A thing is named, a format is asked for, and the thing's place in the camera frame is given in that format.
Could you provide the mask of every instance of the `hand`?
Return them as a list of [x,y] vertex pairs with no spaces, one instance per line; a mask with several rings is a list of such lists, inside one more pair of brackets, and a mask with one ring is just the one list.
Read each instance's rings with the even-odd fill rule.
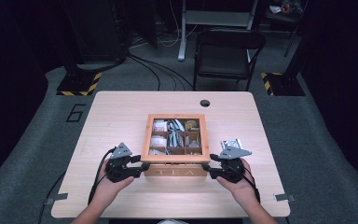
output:
[[106,178],[105,167],[109,160],[103,162],[101,172],[99,174],[98,180],[101,182],[98,184],[97,189],[95,190],[94,197],[90,204],[96,204],[101,207],[103,210],[106,209],[113,200],[117,197],[118,193],[126,188],[130,183],[133,182],[133,176],[128,177],[117,183],[113,183],[108,178]]
[[97,223],[103,211],[113,202],[118,193],[133,182],[133,176],[113,183],[106,178],[105,167],[109,160],[103,162],[98,180],[101,180],[95,190],[91,203],[73,221],[74,224]]
[[[243,166],[249,171],[245,172],[246,178],[252,181],[252,183],[255,183],[250,174],[251,167],[249,163],[243,158],[241,158],[241,161]],[[218,176],[216,180],[219,182],[219,184],[231,192],[235,201],[242,207],[246,214],[248,214],[249,218],[252,220],[252,223],[277,223],[276,220],[258,202],[257,198],[255,197],[254,189],[246,180],[242,179],[236,184],[226,181],[225,178],[221,176]]]
[[[249,171],[251,172],[251,167],[249,165],[249,163],[241,158],[241,161],[243,163],[243,166]],[[251,174],[249,174],[249,172],[245,172],[245,176],[254,183],[254,180],[251,176]],[[225,178],[218,176],[216,178],[217,182],[219,182],[219,184],[221,184],[225,189],[228,189],[232,196],[234,197],[235,201],[241,205],[243,204],[249,204],[249,203],[254,203],[255,201],[258,203],[257,198],[255,197],[255,191],[252,188],[252,186],[246,182],[244,179],[242,179],[240,182],[234,184],[231,183],[227,180],[225,180]]]

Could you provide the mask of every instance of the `person's right hand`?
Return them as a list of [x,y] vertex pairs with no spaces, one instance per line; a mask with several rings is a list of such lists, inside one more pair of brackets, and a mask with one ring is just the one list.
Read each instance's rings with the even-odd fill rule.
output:
[[[241,161],[243,163],[243,166],[249,171],[251,172],[251,167],[249,165],[249,163],[241,158]],[[253,182],[253,178],[251,176],[251,174],[249,174],[249,172],[245,172],[245,176]],[[225,189],[228,189],[232,196],[234,197],[235,201],[237,203],[239,203],[241,206],[243,205],[247,205],[247,204],[251,204],[251,203],[258,203],[257,198],[255,197],[255,191],[252,188],[252,186],[246,182],[244,179],[242,179],[241,181],[239,181],[238,183],[234,184],[231,183],[227,180],[225,180],[225,178],[218,176],[216,178],[217,182],[219,182],[219,184],[221,184]]]
[[[241,158],[241,161],[243,163],[243,166],[249,172],[251,172],[251,167],[248,162],[243,158]],[[248,171],[245,172],[246,178],[252,181],[252,183],[255,183],[252,178],[252,175]],[[249,218],[252,220],[252,223],[277,223],[276,220],[258,202],[257,198],[255,197],[255,191],[253,187],[246,180],[242,179],[236,184],[225,180],[225,178],[221,176],[218,176],[216,180],[217,182],[219,182],[219,184],[221,184],[224,188],[228,189],[231,192],[235,201],[249,216]]]

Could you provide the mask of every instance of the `small metal bracket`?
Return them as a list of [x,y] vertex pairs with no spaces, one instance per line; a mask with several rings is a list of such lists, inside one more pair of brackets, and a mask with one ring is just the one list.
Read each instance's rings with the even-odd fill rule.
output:
[[54,198],[47,198],[45,204],[53,204],[55,201],[66,200],[68,198],[68,193],[57,194]]
[[296,197],[294,195],[287,195],[287,194],[274,194],[274,199],[277,202],[288,201],[289,203],[291,203],[296,200]]
[[120,143],[116,150],[112,153],[111,159],[117,159],[121,157],[126,157],[132,155],[132,152],[127,148],[124,143]]
[[219,155],[219,159],[233,160],[242,156],[252,155],[251,151],[242,148],[240,139],[222,141],[223,151]]

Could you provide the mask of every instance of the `black wall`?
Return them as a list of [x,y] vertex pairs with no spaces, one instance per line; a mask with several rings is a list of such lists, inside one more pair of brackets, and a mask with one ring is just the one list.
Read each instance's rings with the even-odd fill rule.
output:
[[325,124],[358,171],[358,2],[330,1],[302,71]]
[[[18,143],[48,87],[40,63],[42,54],[37,57],[26,35],[9,5],[0,0],[0,166]],[[40,40],[35,35],[34,41]],[[56,57],[48,57],[53,60],[44,63],[45,69],[58,64]]]

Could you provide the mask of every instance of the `wooden box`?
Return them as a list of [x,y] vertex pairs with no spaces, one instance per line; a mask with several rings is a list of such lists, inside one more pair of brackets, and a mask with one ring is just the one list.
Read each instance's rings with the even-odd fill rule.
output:
[[148,116],[141,155],[142,162],[151,163],[146,176],[207,175],[200,164],[210,160],[204,115]]

